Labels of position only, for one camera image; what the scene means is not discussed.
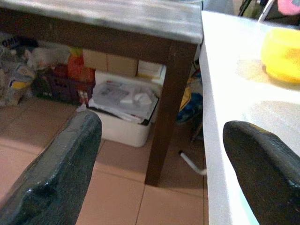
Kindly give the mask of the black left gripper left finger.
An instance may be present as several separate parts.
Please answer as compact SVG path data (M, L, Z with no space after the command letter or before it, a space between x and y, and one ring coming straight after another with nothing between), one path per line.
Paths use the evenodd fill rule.
M102 122L76 113L0 201L0 225L76 225L101 142Z

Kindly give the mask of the white metal table leg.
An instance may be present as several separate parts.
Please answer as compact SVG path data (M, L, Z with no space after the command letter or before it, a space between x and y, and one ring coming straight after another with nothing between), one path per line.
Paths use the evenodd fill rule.
M206 176L207 175L207 170L206 169L199 169L196 164L183 152L179 151L178 152L179 156L186 162L186 164L197 174L201 176Z

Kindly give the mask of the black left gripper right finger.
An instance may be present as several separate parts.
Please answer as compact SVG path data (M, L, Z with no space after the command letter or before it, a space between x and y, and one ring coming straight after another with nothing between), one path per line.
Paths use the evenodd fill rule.
M260 225L300 225L300 157L278 136L232 120L223 144L241 190Z

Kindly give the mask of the orange red toy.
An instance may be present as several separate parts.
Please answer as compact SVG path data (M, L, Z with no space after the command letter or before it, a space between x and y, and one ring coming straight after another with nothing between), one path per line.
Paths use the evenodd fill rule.
M67 76L71 80L92 83L95 81L95 69L84 65L83 50L69 47L70 56L67 63Z

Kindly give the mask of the brown cardboard box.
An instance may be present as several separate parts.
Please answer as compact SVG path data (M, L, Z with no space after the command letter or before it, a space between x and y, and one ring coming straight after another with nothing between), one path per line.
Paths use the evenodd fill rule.
M85 67L127 77L137 75L136 59L88 49L83 49L82 53Z

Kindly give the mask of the pink soft item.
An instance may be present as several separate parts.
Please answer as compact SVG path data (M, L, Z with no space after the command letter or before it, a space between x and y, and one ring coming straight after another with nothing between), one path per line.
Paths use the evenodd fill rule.
M277 5L284 15L300 15L300 0L277 0Z

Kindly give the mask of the white yellow cardboard box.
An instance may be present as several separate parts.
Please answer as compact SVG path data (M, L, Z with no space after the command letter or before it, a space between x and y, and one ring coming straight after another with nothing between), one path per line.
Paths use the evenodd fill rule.
M161 76L164 65L139 60L137 76L147 79L158 79Z

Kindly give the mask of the white box of papers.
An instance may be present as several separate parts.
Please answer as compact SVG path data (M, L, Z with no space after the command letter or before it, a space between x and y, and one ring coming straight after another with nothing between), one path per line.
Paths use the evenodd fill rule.
M95 72L96 85L106 81L120 82L124 84L135 84L143 87L149 87L159 98L162 91L162 86L156 83L148 82L143 79L133 77L125 77L114 75L107 72ZM102 138L110 141L115 141L130 145L133 147L142 147L150 132L151 124L155 122L159 105L156 106L150 120L146 120L143 124L136 124L130 121L120 119L112 114L104 111L88 107L87 109L96 113L102 121Z

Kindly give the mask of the printed clear plastic bag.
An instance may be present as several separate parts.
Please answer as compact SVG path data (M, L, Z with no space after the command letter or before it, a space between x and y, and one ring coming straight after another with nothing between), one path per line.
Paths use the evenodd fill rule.
M18 105L38 72L66 63L65 45L0 31L0 108Z

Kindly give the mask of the blue yellow bag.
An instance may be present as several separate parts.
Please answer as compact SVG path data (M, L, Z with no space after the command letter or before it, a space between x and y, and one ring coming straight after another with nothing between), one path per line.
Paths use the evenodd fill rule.
M195 71L187 81L180 109L176 117L178 124L185 123L203 109L203 84L201 71Z

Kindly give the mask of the yellow plastic bowl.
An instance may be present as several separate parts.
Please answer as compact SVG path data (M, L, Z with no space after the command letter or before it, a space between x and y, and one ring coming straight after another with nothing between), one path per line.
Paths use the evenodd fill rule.
M268 31L261 48L261 61L273 79L300 84L300 30Z

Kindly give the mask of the dark plastic basket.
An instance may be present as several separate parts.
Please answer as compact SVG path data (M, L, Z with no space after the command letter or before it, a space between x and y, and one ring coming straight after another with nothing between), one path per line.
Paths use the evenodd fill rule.
M95 82L80 82L68 77L59 77L52 69L37 72L32 83L33 94L39 98L70 103L87 104L92 97Z

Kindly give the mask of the white table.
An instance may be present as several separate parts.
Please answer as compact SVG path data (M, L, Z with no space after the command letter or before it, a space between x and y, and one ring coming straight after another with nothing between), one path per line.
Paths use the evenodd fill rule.
M300 86L271 81L260 60L273 24L202 11L203 134L209 225L258 225L223 145L231 120L277 135L300 156Z

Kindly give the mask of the dark wooden table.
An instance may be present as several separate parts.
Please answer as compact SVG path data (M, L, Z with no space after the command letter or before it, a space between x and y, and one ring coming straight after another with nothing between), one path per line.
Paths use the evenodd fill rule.
M174 0L0 0L0 31L165 65L145 176L156 186L203 39L201 11Z

